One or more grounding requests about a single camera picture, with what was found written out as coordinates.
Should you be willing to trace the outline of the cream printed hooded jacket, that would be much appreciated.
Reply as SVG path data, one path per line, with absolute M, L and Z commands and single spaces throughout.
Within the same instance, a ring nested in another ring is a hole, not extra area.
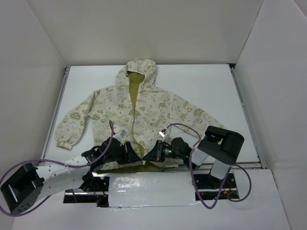
M 71 150 L 91 118 L 94 145 L 110 136 L 110 129 L 125 130 L 124 141 L 130 142 L 140 157 L 147 155 L 159 131 L 174 123 L 193 135 L 203 134 L 208 126 L 222 127 L 208 112 L 182 97 L 155 85 L 156 63 L 145 59 L 128 62 L 117 74 L 116 84 L 96 90 L 65 115 L 59 123 L 54 139 L 58 148 Z

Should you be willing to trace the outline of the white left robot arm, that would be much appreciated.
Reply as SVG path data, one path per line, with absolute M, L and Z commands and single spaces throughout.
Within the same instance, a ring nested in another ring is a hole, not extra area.
M 141 161 L 129 142 L 121 144 L 113 139 L 110 145 L 104 142 L 64 163 L 37 167 L 30 162 L 24 163 L 1 185 L 0 190 L 9 214 L 20 216 L 37 200 L 58 192 L 70 189 L 94 191 L 96 180 L 93 173 L 108 163 L 127 166 Z

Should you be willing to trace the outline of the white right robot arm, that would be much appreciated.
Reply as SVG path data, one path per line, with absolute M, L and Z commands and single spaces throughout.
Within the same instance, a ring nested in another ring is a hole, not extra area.
M 213 166 L 208 175 L 195 175 L 195 182 L 199 189 L 217 189 L 225 182 L 228 168 L 235 165 L 239 153 L 245 141 L 244 137 L 234 131 L 208 126 L 204 136 L 193 128 L 181 124 L 172 123 L 167 127 L 183 126 L 195 132 L 199 140 L 195 146 L 191 146 L 182 137 L 176 136 L 168 143 L 167 131 L 159 131 L 162 140 L 156 141 L 155 146 L 143 158 L 143 161 L 154 163 L 179 163 L 187 168 L 197 170 L 210 156 L 214 158 Z

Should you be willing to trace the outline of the white foil-edged panel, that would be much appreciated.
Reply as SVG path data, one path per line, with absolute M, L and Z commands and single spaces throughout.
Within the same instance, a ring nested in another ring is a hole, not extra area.
M 196 204 L 188 172 L 124 173 L 110 176 L 110 207 L 177 207 Z

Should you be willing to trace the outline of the olive green Snoopy t-shirt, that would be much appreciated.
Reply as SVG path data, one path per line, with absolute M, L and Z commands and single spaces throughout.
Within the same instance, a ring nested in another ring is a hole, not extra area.
M 114 127 L 126 130 L 125 141 L 131 143 L 139 157 L 153 149 L 159 129 L 171 122 L 170 99 L 172 93 L 157 88 L 154 84 L 157 71 L 120 71 L 114 87 L 99 92 L 94 114 L 99 121 L 93 121 L 94 142 L 103 140 L 103 118 L 112 119 Z

